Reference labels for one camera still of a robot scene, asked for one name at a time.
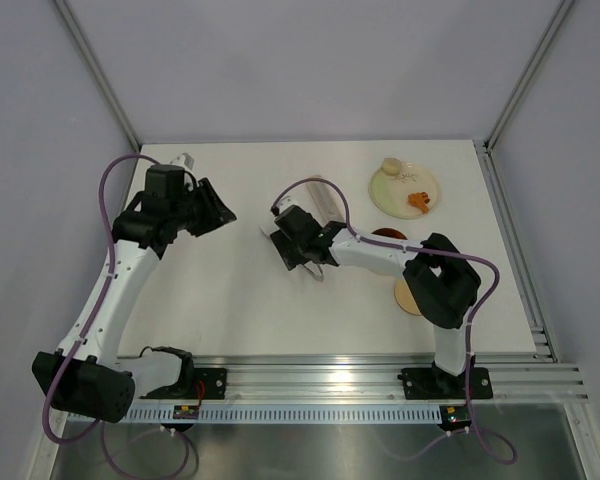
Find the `metal tongs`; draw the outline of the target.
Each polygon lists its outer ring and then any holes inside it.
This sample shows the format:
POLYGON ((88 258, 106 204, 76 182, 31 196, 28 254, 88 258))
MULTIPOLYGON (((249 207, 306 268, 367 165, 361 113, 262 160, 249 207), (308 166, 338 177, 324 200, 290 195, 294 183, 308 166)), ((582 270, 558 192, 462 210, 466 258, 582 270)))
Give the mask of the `metal tongs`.
MULTIPOLYGON (((273 241, 271 239, 271 234, 273 233, 273 230, 271 229, 271 227, 265 225, 264 223, 261 223, 258 226, 258 228, 259 228, 262 236, 269 243, 273 243, 273 241)), ((322 267, 320 265, 317 266, 317 270, 316 271, 312 270, 306 264, 300 265, 300 268, 303 269, 306 272, 306 274, 309 275, 314 281, 316 281, 316 282, 323 282, 324 281, 324 271, 323 271, 323 269, 322 269, 322 267)))

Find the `steel lunch box bowl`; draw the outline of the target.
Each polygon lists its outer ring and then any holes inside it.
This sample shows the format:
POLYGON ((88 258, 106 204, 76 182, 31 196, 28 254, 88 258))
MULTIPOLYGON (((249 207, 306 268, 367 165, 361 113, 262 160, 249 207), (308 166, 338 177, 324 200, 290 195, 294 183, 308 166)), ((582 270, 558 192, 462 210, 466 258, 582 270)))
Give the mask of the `steel lunch box bowl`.
POLYGON ((386 238, 406 240, 407 236, 399 230, 393 228, 379 228, 372 232, 373 235, 382 236, 386 238))

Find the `beige round lid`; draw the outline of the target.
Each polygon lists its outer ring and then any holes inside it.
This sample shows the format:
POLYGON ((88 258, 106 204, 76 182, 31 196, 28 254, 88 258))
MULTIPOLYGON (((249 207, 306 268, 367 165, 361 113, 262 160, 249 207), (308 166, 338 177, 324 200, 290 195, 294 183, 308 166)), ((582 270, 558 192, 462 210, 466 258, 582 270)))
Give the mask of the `beige round lid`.
POLYGON ((398 306, 408 314, 414 316, 422 315, 415 298, 404 279, 399 279, 395 282, 394 297, 398 306))

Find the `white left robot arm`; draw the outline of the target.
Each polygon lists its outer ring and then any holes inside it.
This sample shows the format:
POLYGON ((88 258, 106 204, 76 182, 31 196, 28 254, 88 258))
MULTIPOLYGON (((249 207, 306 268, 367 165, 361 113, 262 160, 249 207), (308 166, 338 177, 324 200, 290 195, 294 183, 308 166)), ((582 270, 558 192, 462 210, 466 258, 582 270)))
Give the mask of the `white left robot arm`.
POLYGON ((185 350, 151 347, 131 359, 119 358, 118 351, 144 285, 179 233, 200 237, 235 219, 209 180, 196 179, 189 166, 155 163, 146 170, 143 189, 104 222, 107 254, 79 318, 54 352, 40 352, 33 361, 45 412, 117 423, 137 398, 220 395, 185 350))

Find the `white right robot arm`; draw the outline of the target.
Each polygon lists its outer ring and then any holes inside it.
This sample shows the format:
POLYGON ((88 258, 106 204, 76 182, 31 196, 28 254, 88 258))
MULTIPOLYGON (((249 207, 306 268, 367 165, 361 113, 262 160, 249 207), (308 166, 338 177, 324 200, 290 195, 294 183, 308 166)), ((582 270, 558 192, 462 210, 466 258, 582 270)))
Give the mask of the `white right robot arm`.
POLYGON ((308 263, 356 267, 404 280, 421 315, 433 325, 436 389, 456 396, 468 386, 465 317, 477 302, 481 279, 447 237, 432 234, 421 243, 365 237, 343 222, 320 225, 294 204, 274 206, 272 214, 276 228, 270 239, 287 269, 308 263))

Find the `beige cutlery case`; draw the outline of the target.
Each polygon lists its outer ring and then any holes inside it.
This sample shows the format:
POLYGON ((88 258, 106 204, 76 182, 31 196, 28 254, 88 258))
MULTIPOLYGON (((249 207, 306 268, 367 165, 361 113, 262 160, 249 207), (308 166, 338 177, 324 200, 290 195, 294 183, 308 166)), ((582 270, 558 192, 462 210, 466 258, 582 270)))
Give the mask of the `beige cutlery case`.
POLYGON ((325 223, 345 222, 341 201, 334 187, 321 176, 312 176, 306 183, 308 193, 325 223))

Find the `pale green plate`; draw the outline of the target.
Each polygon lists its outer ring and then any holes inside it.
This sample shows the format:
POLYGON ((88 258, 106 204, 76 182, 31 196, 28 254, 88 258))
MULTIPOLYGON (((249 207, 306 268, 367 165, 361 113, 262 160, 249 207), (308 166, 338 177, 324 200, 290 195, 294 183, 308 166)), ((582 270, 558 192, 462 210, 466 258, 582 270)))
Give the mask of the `pale green plate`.
POLYGON ((373 203, 385 214, 399 219, 415 219, 427 215, 440 197, 440 186, 435 176, 426 168, 404 162, 397 176, 386 175, 380 168, 371 176, 369 195, 373 203), (409 194, 426 192, 429 211, 424 213, 408 203, 409 194))

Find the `white rice ball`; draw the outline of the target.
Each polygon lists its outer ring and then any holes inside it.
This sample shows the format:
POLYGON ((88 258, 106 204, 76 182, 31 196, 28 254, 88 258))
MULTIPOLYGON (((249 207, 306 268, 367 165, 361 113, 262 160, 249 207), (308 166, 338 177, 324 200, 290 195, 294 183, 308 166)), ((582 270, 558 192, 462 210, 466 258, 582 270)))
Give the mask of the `white rice ball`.
POLYGON ((389 176, 397 176, 402 171, 402 162, 397 158, 385 158, 382 162, 382 171, 389 176))

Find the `orange fried nugget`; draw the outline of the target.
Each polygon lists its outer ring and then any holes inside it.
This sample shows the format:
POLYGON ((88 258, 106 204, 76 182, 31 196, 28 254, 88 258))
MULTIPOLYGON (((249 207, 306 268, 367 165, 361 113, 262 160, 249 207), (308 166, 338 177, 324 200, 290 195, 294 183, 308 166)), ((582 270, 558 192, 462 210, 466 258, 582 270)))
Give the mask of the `orange fried nugget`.
POLYGON ((424 213, 429 211, 428 204, 430 203, 430 198, 426 192, 416 192, 409 194, 407 200, 408 203, 414 208, 418 208, 424 213))

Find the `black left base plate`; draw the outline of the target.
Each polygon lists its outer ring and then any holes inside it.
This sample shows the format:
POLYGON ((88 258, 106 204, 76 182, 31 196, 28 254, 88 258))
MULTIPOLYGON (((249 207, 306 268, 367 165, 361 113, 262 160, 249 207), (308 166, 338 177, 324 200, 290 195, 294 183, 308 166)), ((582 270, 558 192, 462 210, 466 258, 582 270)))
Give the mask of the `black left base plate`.
POLYGON ((155 389, 142 399, 151 400, 224 400, 227 388, 228 370, 226 368, 195 367, 192 374, 179 379, 176 383, 155 389))

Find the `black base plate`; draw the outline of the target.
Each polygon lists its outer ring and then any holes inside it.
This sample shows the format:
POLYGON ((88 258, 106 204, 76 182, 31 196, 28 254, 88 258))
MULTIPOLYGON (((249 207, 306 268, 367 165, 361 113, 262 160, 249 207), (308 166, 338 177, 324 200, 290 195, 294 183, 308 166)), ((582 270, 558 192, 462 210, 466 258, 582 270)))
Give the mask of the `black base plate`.
POLYGON ((471 367, 458 376, 435 367, 407 367, 398 374, 406 400, 490 400, 494 397, 490 372, 471 367))
POLYGON ((155 389, 142 399, 151 400, 224 400, 227 388, 228 370, 226 368, 195 367, 192 374, 179 379, 176 383, 155 389))

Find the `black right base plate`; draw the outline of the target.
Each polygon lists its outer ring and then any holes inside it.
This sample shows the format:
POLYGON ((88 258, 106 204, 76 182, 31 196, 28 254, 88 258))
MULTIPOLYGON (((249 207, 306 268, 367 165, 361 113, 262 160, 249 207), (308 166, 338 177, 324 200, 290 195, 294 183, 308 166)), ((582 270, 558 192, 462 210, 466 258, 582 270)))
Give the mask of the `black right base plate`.
POLYGON ((406 400, 490 400, 494 397, 490 372, 471 367, 458 376, 435 367, 407 367, 398 374, 406 400))

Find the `aluminium frame post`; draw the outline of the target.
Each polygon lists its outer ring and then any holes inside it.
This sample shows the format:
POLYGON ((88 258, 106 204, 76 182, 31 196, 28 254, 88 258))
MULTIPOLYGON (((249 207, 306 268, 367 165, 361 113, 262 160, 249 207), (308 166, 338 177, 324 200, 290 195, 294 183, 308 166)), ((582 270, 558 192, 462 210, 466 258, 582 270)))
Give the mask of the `aluminium frame post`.
POLYGON ((507 127, 521 108, 525 97, 533 86, 545 61, 549 58, 554 45, 577 5, 577 0, 561 0, 558 2, 495 124, 484 141, 483 146, 487 154, 491 155, 502 140, 507 127))
POLYGON ((129 147, 136 152, 141 149, 141 142, 128 115, 119 101, 91 42, 81 25, 78 16, 69 1, 52 0, 51 5, 59 15, 67 33, 69 34, 78 55, 84 63, 89 75, 112 115, 117 127, 121 131, 129 147))

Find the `aluminium rail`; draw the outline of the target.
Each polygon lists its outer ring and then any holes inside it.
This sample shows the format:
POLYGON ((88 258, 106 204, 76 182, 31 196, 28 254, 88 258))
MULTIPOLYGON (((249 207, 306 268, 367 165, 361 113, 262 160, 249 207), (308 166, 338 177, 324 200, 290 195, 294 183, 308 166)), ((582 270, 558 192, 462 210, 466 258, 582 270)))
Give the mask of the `aluminium rail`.
MULTIPOLYGON (((235 403, 382 404, 405 401, 398 374, 428 367, 427 356, 301 355, 198 356, 198 367, 228 370, 226 399, 235 403)), ((569 363, 524 362, 483 357, 493 403, 586 403, 589 395, 579 368, 569 363)))

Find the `right aluminium frame post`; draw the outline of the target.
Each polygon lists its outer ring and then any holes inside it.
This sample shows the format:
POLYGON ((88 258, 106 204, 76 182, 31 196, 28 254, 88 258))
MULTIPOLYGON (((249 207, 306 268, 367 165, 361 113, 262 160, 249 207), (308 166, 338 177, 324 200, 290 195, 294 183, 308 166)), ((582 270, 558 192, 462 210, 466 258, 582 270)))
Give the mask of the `right aluminium frame post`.
POLYGON ((483 146, 487 154, 491 155, 502 140, 507 127, 521 108, 525 97, 533 86, 545 61, 549 58, 554 45, 577 5, 577 0, 561 0, 558 2, 495 124, 484 141, 483 146))

